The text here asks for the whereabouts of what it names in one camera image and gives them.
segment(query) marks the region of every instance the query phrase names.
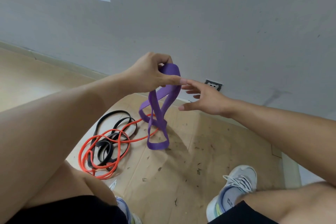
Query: electrical outlet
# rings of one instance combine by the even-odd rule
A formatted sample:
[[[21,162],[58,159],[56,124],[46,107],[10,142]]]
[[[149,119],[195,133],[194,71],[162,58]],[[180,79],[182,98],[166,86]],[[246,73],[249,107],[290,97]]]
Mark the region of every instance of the electrical outlet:
[[[220,91],[223,84],[220,84],[218,82],[213,82],[213,81],[209,81],[209,80],[205,80],[205,84],[214,87],[217,91]]]

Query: forearm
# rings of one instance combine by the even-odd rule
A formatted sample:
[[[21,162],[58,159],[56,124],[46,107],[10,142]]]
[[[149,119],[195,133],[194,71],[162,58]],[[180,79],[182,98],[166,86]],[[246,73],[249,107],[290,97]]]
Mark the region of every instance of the forearm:
[[[125,93],[120,75],[0,113],[0,209],[20,209],[46,183],[87,130]]]
[[[336,185],[336,122],[235,101],[231,118]]]

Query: person's right arm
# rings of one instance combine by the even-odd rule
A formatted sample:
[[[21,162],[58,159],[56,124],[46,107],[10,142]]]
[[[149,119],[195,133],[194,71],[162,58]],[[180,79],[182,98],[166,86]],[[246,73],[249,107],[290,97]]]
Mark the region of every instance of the person's right arm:
[[[179,107],[238,121],[303,167],[336,186],[336,121],[230,99],[201,82],[182,86],[199,99]]]

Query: shorts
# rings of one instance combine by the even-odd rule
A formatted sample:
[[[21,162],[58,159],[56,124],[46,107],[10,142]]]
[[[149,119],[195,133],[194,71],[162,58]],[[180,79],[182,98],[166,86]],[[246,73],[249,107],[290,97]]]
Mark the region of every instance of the shorts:
[[[111,223],[128,224],[125,214],[96,196],[78,196],[24,209],[7,224],[22,223]],[[209,224],[277,224],[254,211],[244,201],[220,215]]]

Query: person's left arm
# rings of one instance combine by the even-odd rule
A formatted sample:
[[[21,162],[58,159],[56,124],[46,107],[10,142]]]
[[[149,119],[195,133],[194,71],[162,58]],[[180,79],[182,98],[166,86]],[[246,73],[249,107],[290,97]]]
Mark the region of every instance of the person's left arm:
[[[161,85],[179,85],[179,76],[158,71],[160,63],[172,63],[171,57],[150,52],[120,74],[1,112],[0,223],[42,188],[118,100]]]

